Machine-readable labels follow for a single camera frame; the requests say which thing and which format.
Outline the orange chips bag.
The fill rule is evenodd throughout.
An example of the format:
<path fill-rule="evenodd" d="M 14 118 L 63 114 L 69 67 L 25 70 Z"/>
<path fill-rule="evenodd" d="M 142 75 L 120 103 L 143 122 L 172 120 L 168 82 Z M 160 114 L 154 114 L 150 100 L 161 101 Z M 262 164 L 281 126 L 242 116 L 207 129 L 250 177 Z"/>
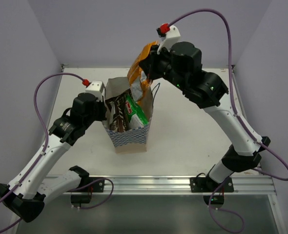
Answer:
<path fill-rule="evenodd" d="M 152 82 L 149 81 L 147 75 L 144 73 L 144 70 L 140 67 L 140 61 L 148 57 L 151 46 L 153 45 L 159 45 L 158 41 L 153 41 L 143 47 L 142 51 L 134 60 L 127 73 L 127 79 L 132 97 L 141 107 L 143 107 L 144 98 L 148 94 L 148 90 Z"/>

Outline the green Chuba snack bag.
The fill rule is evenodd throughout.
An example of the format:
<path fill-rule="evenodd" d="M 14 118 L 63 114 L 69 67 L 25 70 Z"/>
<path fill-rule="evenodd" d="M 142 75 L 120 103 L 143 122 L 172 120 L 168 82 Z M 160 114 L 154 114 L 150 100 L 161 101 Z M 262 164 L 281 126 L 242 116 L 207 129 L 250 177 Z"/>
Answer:
<path fill-rule="evenodd" d="M 128 94 L 125 96 L 124 107 L 129 129 L 142 128 L 148 124 L 142 108 Z"/>

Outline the blue checkered paper bag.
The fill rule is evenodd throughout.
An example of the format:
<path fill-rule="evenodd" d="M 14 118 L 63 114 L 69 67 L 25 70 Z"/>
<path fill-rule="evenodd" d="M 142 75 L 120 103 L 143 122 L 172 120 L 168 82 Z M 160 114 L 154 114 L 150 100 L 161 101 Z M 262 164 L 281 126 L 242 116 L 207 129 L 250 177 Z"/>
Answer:
<path fill-rule="evenodd" d="M 105 86 L 105 101 L 122 94 L 128 89 L 130 89 L 130 87 L 126 77 L 110 78 Z M 148 124 L 137 129 L 129 129 L 127 124 L 127 131 L 123 133 L 114 132 L 109 129 L 110 113 L 105 102 L 107 120 L 103 121 L 103 126 L 113 143 L 116 153 L 128 154 L 147 151 L 146 145 L 153 115 L 154 99 L 154 93 L 151 88 L 149 88 L 148 94 L 144 98 L 143 107 L 141 107 L 146 115 Z"/>

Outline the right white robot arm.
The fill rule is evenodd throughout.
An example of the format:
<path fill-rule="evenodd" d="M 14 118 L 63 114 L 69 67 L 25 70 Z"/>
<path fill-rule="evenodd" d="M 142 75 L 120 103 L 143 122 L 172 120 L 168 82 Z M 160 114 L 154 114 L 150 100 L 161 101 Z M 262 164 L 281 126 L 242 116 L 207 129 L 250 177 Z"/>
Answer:
<path fill-rule="evenodd" d="M 140 60 L 140 68 L 149 80 L 163 78 L 180 89 L 183 95 L 209 114 L 231 141 L 222 159 L 215 164 L 205 181 L 210 191 L 217 191 L 223 181 L 233 173 L 254 169 L 261 161 L 260 152 L 270 144 L 267 136 L 254 133 L 245 120 L 238 120 L 223 80 L 212 72 L 202 69 L 202 52 L 190 42 L 177 42 L 170 50 L 152 45 L 148 55 Z"/>

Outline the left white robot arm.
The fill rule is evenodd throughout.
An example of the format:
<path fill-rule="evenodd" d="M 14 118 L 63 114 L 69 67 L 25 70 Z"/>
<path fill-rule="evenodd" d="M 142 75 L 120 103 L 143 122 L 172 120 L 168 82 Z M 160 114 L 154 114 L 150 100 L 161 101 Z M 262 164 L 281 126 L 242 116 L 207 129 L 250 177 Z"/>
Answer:
<path fill-rule="evenodd" d="M 56 119 L 48 131 L 48 139 L 24 169 L 9 183 L 0 183 L 3 204 L 29 223 L 36 219 L 44 206 L 65 192 L 85 191 L 89 173 L 79 166 L 45 184 L 50 170 L 75 142 L 85 134 L 94 121 L 104 121 L 106 106 L 101 93 L 80 93 L 72 107 Z"/>

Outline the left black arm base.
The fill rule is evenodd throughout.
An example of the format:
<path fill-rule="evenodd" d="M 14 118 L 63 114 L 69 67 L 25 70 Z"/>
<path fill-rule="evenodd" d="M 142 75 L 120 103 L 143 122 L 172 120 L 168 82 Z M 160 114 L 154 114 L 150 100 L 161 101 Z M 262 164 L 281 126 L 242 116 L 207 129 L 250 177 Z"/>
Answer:
<path fill-rule="evenodd" d="M 81 180 L 79 186 L 72 193 L 80 193 L 79 195 L 71 195 L 70 202 L 74 207 L 81 207 L 89 204 L 93 193 L 102 193 L 105 180 L 101 177 L 85 177 Z"/>

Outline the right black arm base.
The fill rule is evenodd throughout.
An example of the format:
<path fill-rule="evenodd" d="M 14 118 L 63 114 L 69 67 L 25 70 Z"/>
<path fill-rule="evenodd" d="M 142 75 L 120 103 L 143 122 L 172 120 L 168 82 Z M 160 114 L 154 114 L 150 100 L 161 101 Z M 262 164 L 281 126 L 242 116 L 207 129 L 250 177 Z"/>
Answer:
<path fill-rule="evenodd" d="M 209 195 L 203 195 L 205 204 L 208 205 L 211 202 L 211 206 L 217 208 L 222 207 L 224 204 L 225 193 L 234 192 L 233 181 L 231 178 L 228 178 L 226 183 L 210 198 L 219 184 L 211 180 L 205 173 L 199 173 L 194 177 L 190 177 L 189 185 L 192 193 L 208 193 Z"/>

